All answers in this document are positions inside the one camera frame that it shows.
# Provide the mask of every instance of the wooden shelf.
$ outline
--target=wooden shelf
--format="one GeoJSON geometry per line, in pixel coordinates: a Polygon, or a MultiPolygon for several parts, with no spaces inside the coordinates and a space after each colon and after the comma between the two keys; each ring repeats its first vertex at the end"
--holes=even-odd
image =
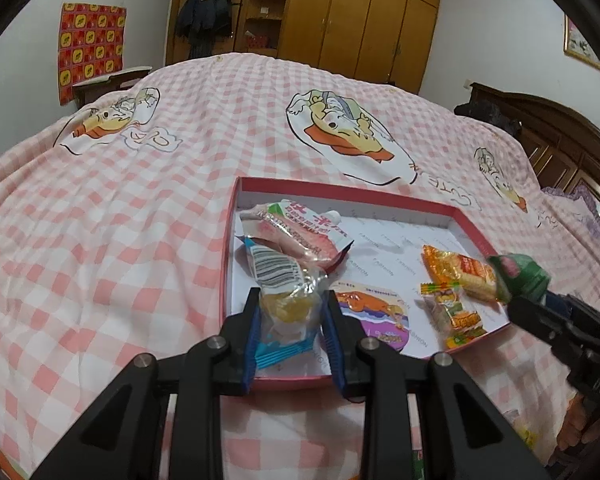
{"type": "Polygon", "coordinates": [[[247,49],[247,52],[251,52],[252,54],[260,54],[261,56],[269,56],[276,57],[278,55],[278,50],[276,48],[251,48],[247,49]]]}
{"type": "Polygon", "coordinates": [[[276,18],[273,16],[251,16],[247,20],[260,20],[263,22],[281,22],[282,18],[276,18]]]}

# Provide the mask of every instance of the white wall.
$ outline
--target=white wall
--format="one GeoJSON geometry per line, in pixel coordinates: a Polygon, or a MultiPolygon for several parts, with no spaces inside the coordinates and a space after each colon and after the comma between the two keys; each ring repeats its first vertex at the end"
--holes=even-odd
{"type": "Polygon", "coordinates": [[[453,109],[465,80],[559,102],[600,128],[600,71],[565,56],[553,0],[441,0],[420,95],[453,109]]]}
{"type": "Polygon", "coordinates": [[[0,37],[0,155],[76,110],[58,101],[63,2],[126,7],[124,66],[164,65],[171,0],[31,0],[0,37]]]}

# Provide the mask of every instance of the snack package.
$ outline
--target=snack package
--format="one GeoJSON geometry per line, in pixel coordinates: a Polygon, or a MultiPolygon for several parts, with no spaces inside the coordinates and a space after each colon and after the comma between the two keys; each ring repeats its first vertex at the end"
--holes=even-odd
{"type": "Polygon", "coordinates": [[[523,296],[534,303],[544,304],[551,277],[531,256],[500,254],[489,256],[497,278],[497,295],[504,303],[514,296],[523,296]]]}
{"type": "Polygon", "coordinates": [[[260,286],[262,321],[256,365],[266,368],[309,351],[320,326],[324,271],[250,238],[244,239],[251,274],[260,286]]]}
{"type": "Polygon", "coordinates": [[[487,333],[480,314],[464,299],[459,282],[421,283],[420,293],[447,348],[462,346],[487,333]]]}
{"type": "Polygon", "coordinates": [[[281,200],[240,213],[245,237],[330,273],[353,240],[338,227],[337,212],[319,215],[307,206],[281,200]]]}
{"type": "Polygon", "coordinates": [[[503,413],[504,418],[507,419],[508,423],[516,430],[516,433],[524,441],[527,447],[533,451],[538,440],[538,434],[531,431],[529,425],[522,418],[518,410],[509,410],[503,413]]]}
{"type": "Polygon", "coordinates": [[[474,298],[484,301],[497,299],[496,277],[488,265],[463,254],[441,251],[430,245],[422,247],[422,257],[435,282],[457,281],[474,298]]]}
{"type": "Polygon", "coordinates": [[[356,318],[368,336],[377,337],[398,352],[409,341],[409,318],[404,301],[378,286],[340,280],[331,285],[345,316],[356,318]]]}

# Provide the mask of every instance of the pink checkered bedsheet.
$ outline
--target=pink checkered bedsheet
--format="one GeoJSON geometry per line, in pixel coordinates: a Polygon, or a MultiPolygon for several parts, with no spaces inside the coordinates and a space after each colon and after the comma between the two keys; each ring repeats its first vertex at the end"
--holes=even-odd
{"type": "MultiPolygon", "coordinates": [[[[237,176],[378,189],[343,174],[342,149],[292,130],[296,94],[327,133],[325,112],[377,138],[378,123],[390,133],[417,178],[383,190],[461,207],[496,250],[530,254],[553,291],[600,307],[600,234],[588,212],[545,196],[503,131],[292,62],[227,54],[179,63],[0,158],[0,449],[26,474],[133,355],[184,352],[217,332],[237,176]]],[[[364,149],[364,175],[391,168],[364,149]]],[[[503,412],[520,411],[546,459],[572,395],[548,347],[509,328],[458,359],[503,412]]],[[[222,408],[229,479],[357,473],[363,410],[333,390],[257,393],[222,408]]]]}

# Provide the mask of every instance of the hanging clothes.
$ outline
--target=hanging clothes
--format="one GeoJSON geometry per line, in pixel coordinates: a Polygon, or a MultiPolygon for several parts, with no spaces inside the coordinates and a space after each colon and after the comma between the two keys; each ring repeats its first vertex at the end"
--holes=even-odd
{"type": "Polygon", "coordinates": [[[178,13],[175,33],[189,40],[189,59],[211,56],[216,36],[232,34],[231,0],[187,0],[178,13]]]}

